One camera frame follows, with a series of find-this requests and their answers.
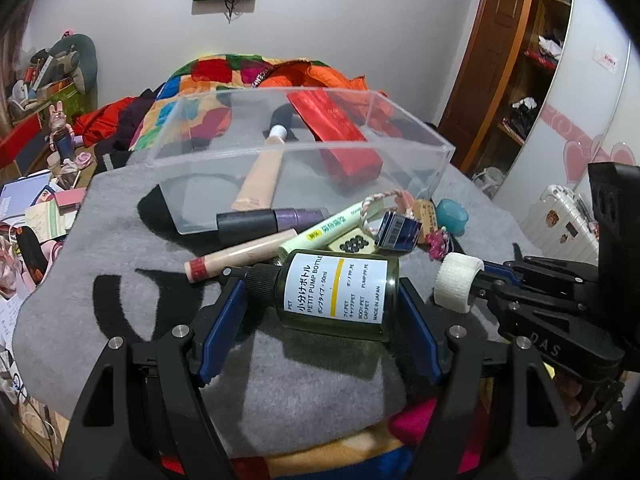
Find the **pale green labelled tube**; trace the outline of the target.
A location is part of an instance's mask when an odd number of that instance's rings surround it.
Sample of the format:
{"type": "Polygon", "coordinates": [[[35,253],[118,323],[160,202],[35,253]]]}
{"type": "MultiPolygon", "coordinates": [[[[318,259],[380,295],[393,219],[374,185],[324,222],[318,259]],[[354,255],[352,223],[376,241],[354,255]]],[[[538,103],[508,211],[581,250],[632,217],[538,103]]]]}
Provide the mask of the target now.
{"type": "Polygon", "coordinates": [[[283,243],[279,249],[277,258],[283,262],[294,250],[320,250],[328,249],[328,245],[349,231],[360,228],[362,203],[356,203],[348,208],[321,220],[288,242],[283,243]]]}

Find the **mahjong tile eraser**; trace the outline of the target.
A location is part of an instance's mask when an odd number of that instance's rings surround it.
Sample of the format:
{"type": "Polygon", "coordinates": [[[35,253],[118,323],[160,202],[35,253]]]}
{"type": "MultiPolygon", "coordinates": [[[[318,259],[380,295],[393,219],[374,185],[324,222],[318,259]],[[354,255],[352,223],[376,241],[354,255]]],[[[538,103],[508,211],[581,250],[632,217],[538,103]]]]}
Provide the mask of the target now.
{"type": "Polygon", "coordinates": [[[374,244],[374,239],[367,236],[359,228],[353,229],[342,235],[328,245],[331,252],[341,252],[342,254],[375,254],[378,251],[374,244]]]}

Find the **clear plastic storage box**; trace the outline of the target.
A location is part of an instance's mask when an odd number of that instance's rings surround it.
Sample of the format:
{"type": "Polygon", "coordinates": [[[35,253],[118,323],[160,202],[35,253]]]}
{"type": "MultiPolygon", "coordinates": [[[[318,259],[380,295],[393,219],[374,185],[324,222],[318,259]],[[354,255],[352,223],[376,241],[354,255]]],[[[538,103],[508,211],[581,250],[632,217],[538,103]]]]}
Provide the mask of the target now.
{"type": "Polygon", "coordinates": [[[146,154],[177,231],[216,229],[216,217],[232,211],[275,125],[285,126],[288,135],[269,209],[326,208],[335,214],[392,188],[431,197],[454,146],[386,96],[371,92],[374,101],[365,110],[330,95],[367,139],[355,148],[373,148],[383,159],[378,178],[354,188],[331,179],[320,154],[331,144],[316,141],[277,89],[219,90],[178,99],[146,154]]]}

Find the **blue Max staples box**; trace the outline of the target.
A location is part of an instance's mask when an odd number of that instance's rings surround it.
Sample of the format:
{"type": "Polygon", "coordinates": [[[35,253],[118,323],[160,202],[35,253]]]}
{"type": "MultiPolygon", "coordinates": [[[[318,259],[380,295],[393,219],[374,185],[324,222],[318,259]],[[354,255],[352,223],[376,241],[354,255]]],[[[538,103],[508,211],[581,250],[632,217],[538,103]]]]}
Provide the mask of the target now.
{"type": "Polygon", "coordinates": [[[388,210],[384,214],[374,244],[386,252],[412,252],[418,244],[422,223],[388,210]]]}

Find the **wooden door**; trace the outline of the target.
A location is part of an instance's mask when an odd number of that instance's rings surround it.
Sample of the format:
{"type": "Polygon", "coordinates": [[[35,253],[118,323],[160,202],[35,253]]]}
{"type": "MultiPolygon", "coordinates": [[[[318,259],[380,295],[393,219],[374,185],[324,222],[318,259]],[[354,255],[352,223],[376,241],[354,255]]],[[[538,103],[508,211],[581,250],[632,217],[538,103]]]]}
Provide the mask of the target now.
{"type": "Polygon", "coordinates": [[[533,0],[480,0],[439,132],[456,147],[451,163],[469,171],[502,100],[533,0]]]}

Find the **green storage box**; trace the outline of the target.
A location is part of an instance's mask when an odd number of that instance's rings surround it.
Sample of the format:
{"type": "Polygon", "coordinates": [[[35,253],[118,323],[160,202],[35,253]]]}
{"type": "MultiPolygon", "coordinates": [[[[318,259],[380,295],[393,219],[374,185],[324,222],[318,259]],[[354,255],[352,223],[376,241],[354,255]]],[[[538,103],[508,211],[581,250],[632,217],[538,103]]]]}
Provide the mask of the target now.
{"type": "Polygon", "coordinates": [[[67,101],[76,93],[76,84],[70,80],[63,80],[43,88],[43,92],[35,99],[17,101],[14,98],[9,98],[8,109],[10,117],[14,122],[18,122],[30,114],[40,113],[51,104],[55,104],[58,101],[67,101]]]}

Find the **blue white notebook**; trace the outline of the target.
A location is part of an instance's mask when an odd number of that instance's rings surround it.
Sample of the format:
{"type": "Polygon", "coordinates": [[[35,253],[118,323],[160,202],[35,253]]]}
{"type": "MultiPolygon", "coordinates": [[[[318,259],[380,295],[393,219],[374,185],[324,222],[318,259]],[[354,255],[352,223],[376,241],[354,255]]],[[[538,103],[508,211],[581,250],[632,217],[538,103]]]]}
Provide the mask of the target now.
{"type": "Polygon", "coordinates": [[[50,177],[49,170],[42,170],[2,185],[1,220],[12,219],[24,214],[25,210],[32,206],[40,192],[49,184],[50,177]]]}

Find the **wooden tag charm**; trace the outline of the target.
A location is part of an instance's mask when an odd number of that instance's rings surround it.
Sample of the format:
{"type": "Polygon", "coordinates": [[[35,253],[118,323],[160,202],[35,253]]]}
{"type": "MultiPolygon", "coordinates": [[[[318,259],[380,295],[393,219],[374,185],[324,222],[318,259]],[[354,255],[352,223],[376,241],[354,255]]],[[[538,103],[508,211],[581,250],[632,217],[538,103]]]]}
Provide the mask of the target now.
{"type": "Polygon", "coordinates": [[[415,200],[412,211],[416,221],[421,223],[418,244],[424,245],[428,237],[438,230],[435,206],[431,200],[415,200]]]}

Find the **beige cosmetic tube white cap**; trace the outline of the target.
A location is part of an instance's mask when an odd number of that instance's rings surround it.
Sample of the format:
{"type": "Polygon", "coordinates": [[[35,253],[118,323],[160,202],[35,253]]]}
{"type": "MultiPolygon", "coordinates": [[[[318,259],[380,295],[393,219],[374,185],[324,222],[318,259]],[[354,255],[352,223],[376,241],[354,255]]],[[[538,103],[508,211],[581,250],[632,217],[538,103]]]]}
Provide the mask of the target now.
{"type": "Polygon", "coordinates": [[[234,211],[269,209],[280,174],[283,148],[288,130],[285,126],[272,126],[265,140],[266,150],[261,152],[244,179],[239,194],[231,205],[234,211]]]}

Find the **white suitcase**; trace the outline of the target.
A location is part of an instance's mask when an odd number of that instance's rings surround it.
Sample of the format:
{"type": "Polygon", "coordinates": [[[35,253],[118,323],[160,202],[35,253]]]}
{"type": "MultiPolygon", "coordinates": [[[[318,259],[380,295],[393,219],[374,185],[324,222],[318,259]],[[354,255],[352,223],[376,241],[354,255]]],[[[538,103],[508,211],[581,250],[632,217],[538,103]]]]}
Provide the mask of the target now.
{"type": "Polygon", "coordinates": [[[584,213],[582,199],[565,186],[549,185],[529,207],[520,227],[548,258],[598,264],[597,230],[584,213]]]}

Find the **orange down jacket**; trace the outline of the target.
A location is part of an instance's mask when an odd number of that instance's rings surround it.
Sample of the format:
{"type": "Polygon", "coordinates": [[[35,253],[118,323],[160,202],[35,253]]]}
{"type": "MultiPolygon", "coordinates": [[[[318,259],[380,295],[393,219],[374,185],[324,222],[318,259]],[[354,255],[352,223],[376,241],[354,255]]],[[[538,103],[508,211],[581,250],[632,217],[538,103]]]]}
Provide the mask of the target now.
{"type": "Polygon", "coordinates": [[[254,88],[277,89],[285,96],[299,92],[310,93],[314,89],[329,89],[330,95],[363,110],[374,101],[366,78],[348,78],[335,68],[319,61],[288,60],[277,62],[263,70],[253,84],[254,88]]]}

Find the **colourful patchwork quilt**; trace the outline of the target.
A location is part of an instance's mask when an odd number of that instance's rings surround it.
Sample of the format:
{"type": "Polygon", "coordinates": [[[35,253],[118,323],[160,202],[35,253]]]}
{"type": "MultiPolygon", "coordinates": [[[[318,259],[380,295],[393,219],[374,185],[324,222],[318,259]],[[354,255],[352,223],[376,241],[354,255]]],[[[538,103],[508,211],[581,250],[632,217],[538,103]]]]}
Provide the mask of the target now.
{"type": "Polygon", "coordinates": [[[151,146],[175,102],[183,96],[216,90],[254,88],[257,76],[277,62],[257,54],[215,54],[196,58],[178,68],[160,87],[143,116],[129,149],[141,151],[151,146]]]}

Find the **grey black blanket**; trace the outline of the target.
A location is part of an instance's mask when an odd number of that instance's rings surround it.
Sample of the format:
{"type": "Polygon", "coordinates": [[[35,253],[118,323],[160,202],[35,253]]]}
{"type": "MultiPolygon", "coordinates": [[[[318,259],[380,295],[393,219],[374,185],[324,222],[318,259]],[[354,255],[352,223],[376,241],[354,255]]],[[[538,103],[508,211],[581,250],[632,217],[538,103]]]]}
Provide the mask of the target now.
{"type": "MultiPolygon", "coordinates": [[[[214,252],[212,233],[180,235],[141,162],[100,171],[49,275],[26,299],[13,348],[28,392],[73,414],[107,341],[146,341],[216,301],[184,264],[214,252]]],[[[224,370],[202,392],[234,457],[277,455],[349,436],[400,412],[418,383],[396,351],[373,341],[289,330],[250,310],[224,370]]]]}

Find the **red foil package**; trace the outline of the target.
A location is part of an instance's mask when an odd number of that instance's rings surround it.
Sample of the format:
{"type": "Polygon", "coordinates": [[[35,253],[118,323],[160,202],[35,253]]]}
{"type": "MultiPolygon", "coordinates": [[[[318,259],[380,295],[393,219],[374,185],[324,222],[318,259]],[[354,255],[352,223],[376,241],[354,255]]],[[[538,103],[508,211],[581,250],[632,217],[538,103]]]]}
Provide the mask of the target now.
{"type": "Polygon", "coordinates": [[[288,92],[288,102],[317,142],[331,144],[320,154],[335,183],[354,188],[378,178],[383,159],[373,148],[355,148],[367,139],[326,90],[288,92]]]}

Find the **grey green neck pillow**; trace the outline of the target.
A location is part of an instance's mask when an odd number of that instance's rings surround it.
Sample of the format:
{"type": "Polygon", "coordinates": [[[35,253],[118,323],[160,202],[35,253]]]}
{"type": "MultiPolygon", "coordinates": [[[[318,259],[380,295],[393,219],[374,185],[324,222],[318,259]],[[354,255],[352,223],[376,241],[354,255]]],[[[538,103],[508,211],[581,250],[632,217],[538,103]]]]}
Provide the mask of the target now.
{"type": "Polygon", "coordinates": [[[73,81],[82,94],[92,91],[96,85],[98,61],[92,39],[84,34],[71,34],[58,40],[49,49],[53,58],[55,75],[73,81]]]}

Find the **red garment on bed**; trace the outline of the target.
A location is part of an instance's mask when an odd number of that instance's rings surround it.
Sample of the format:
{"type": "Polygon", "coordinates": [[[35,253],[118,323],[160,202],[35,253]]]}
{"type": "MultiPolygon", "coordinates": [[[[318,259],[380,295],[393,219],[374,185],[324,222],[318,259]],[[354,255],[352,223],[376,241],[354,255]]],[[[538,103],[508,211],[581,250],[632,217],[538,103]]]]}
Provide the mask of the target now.
{"type": "Polygon", "coordinates": [[[134,98],[126,96],[94,112],[79,115],[73,121],[75,136],[81,137],[82,145],[86,148],[108,139],[117,130],[119,114],[132,102],[134,98]]]}

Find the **white bandage tape roll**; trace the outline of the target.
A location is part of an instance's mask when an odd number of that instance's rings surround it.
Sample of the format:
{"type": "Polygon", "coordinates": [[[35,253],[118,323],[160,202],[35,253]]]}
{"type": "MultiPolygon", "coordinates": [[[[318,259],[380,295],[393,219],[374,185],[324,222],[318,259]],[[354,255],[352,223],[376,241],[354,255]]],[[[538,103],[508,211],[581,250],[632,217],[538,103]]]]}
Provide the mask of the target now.
{"type": "Polygon", "coordinates": [[[484,269],[482,259],[450,252],[442,260],[436,276],[433,292],[435,304],[452,312],[469,313],[472,284],[484,269]]]}

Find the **beige stick red band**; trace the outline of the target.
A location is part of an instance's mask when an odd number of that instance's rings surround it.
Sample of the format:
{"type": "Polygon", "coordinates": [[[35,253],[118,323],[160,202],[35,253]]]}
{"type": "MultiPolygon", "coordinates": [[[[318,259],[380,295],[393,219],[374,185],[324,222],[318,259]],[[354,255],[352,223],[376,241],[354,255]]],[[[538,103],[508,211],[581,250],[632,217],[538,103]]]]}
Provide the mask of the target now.
{"type": "Polygon", "coordinates": [[[184,264],[190,283],[216,278],[228,266],[250,266],[274,258],[279,247],[296,237],[294,229],[267,235],[192,259],[184,264]]]}

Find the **teal tape roll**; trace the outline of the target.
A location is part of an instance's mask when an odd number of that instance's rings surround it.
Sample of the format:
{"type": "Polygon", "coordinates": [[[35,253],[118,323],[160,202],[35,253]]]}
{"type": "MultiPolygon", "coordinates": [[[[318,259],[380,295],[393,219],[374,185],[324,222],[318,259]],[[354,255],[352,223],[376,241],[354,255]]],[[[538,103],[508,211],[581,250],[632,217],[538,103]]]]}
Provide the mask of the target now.
{"type": "Polygon", "coordinates": [[[441,228],[445,228],[453,236],[462,236],[469,214],[459,203],[443,198],[436,206],[436,220],[441,228]]]}

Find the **purple black marker tube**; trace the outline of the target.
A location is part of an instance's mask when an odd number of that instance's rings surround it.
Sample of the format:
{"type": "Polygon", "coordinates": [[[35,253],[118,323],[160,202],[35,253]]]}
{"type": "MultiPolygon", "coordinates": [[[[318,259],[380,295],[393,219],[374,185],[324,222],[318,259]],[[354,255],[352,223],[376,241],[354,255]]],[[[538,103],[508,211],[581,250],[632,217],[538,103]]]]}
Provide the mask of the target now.
{"type": "Polygon", "coordinates": [[[231,211],[216,217],[218,240],[224,247],[293,229],[296,233],[315,226],[328,216],[326,208],[256,209],[231,211]]]}

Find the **red long box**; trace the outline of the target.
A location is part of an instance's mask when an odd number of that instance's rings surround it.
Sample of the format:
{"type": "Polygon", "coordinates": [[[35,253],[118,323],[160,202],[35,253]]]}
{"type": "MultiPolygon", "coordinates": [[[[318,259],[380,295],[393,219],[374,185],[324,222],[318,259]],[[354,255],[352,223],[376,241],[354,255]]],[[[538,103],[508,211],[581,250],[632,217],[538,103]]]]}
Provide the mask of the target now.
{"type": "Polygon", "coordinates": [[[1,167],[12,166],[19,174],[27,174],[47,146],[39,115],[31,114],[1,141],[1,167]]]}

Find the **green pump bottle white label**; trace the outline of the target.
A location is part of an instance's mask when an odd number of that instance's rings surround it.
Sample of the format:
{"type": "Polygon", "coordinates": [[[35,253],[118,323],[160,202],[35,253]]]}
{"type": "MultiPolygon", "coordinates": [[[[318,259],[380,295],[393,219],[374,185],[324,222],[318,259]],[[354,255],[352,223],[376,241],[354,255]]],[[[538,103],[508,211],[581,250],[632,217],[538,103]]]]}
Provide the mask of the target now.
{"type": "Polygon", "coordinates": [[[379,342],[392,338],[396,257],[296,249],[280,266],[251,266],[244,281],[250,302],[272,307],[290,330],[379,342]]]}

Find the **pink rabbit figurine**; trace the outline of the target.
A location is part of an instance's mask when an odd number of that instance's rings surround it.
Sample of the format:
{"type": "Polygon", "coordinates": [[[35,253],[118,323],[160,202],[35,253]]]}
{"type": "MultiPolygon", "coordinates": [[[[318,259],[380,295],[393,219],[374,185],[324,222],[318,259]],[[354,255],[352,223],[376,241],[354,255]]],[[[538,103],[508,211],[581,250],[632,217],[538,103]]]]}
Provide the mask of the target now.
{"type": "Polygon", "coordinates": [[[49,106],[49,145],[52,152],[57,152],[61,162],[75,159],[75,133],[68,123],[62,101],[49,106]]]}

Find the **white wardrobe door hearts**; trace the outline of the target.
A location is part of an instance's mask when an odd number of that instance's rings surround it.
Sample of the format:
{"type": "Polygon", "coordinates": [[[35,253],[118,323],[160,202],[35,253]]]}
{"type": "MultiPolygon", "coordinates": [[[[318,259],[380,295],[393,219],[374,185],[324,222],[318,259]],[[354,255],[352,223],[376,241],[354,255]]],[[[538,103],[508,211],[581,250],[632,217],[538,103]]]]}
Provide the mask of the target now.
{"type": "Polygon", "coordinates": [[[605,139],[623,94],[631,40],[604,0],[572,0],[562,56],[533,129],[494,197],[522,222],[549,185],[590,199],[590,162],[636,162],[631,145],[605,139]]]}

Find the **wooden shelf unit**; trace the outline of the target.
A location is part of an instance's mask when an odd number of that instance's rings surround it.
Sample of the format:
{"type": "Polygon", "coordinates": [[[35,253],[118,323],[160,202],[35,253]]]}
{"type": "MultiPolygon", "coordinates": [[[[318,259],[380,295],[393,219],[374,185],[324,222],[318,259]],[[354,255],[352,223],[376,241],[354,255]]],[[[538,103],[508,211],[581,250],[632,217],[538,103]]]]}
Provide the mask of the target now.
{"type": "Polygon", "coordinates": [[[473,181],[490,198],[524,148],[558,67],[572,0],[525,0],[518,17],[500,101],[474,160],[473,181]]]}

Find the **magenta knitted charm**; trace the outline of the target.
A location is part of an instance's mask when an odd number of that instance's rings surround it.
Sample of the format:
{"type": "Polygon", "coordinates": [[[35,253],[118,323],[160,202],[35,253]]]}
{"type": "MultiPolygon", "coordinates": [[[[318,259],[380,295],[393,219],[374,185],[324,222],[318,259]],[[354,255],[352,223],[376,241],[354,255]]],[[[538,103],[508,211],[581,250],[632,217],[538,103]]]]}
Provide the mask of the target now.
{"type": "Polygon", "coordinates": [[[442,261],[450,252],[450,237],[445,228],[429,232],[426,237],[427,253],[431,260],[442,261]]]}

